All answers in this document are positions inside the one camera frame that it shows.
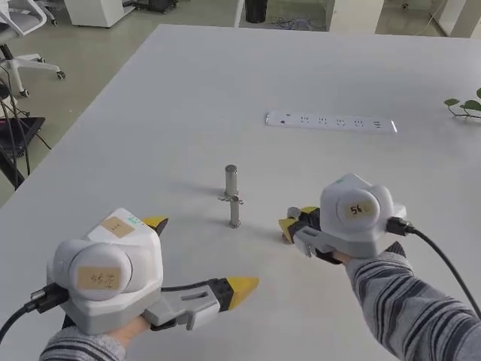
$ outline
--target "striped sleeve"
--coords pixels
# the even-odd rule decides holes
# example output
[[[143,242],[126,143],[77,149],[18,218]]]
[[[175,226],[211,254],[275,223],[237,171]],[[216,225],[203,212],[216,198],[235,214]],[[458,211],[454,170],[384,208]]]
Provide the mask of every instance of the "striped sleeve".
[[[376,259],[346,265],[372,334],[402,360],[481,359],[481,322],[467,306],[414,276],[393,244]]]
[[[40,361],[123,361],[125,348],[106,335],[86,335],[68,327],[53,336]]]

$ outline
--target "gray floor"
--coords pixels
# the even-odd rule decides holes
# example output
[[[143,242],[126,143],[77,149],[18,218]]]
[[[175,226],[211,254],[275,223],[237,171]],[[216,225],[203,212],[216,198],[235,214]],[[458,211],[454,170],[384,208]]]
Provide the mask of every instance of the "gray floor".
[[[24,86],[32,97],[19,99],[20,107],[31,111],[32,116],[47,118],[41,135],[51,146],[55,146],[160,23],[232,26],[236,5],[237,0],[180,2],[177,9],[166,15],[135,11],[112,29],[75,27],[69,25],[65,14],[60,14],[58,27],[45,25],[10,44],[14,54],[40,53],[49,62],[59,65],[67,74],[67,79],[58,80],[54,73],[22,70]],[[282,17],[285,20],[309,20],[310,30],[322,31],[325,21],[325,12],[321,5],[293,5],[282,0],[270,0],[268,10],[269,18],[266,24],[256,27],[279,28],[270,22],[276,17]],[[423,30],[427,22],[426,11],[405,12],[399,9],[384,9],[377,33],[413,35]],[[298,25],[299,30],[309,30],[305,29],[305,23]],[[241,26],[252,25],[243,21]],[[423,35],[439,36],[433,26],[429,26]],[[142,89],[126,91],[141,92]],[[29,150],[31,164],[35,169],[48,154],[48,149],[34,138]],[[25,171],[25,160],[21,159],[19,164],[20,169]],[[12,186],[0,173],[0,206],[13,192]]]

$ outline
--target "human hand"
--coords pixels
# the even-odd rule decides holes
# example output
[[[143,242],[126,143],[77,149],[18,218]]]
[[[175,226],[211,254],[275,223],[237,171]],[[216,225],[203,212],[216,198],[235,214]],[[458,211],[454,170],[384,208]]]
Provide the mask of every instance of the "human hand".
[[[348,256],[345,253],[338,252],[336,250],[332,253],[332,256],[338,261],[341,261],[344,265],[346,265],[350,260],[354,259],[353,257]]]
[[[124,327],[110,331],[107,335],[118,341],[124,348],[127,348],[136,336],[147,331],[149,328],[150,323],[148,323],[142,316],[138,316],[127,323]]]

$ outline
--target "sticker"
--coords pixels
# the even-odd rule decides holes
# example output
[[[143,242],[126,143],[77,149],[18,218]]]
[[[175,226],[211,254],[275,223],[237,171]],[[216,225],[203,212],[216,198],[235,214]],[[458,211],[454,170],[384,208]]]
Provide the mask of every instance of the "sticker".
[[[361,218],[370,216],[374,213],[373,204],[370,201],[359,202],[352,205],[347,205],[345,208],[346,218],[353,220],[355,218]]]
[[[118,290],[120,267],[79,267],[77,288],[79,290]]]
[[[129,233],[135,231],[133,227],[130,227],[127,223],[122,221],[118,217],[107,218],[101,225],[115,234],[118,238],[124,237]]]

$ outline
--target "electrical outlet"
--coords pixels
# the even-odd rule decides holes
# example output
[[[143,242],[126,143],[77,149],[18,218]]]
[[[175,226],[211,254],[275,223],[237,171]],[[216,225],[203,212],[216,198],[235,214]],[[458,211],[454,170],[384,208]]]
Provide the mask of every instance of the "electrical outlet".
[[[329,116],[307,113],[284,113],[272,111],[266,118],[268,126],[285,126],[291,128],[350,130],[369,133],[397,133],[392,120],[384,118]]]

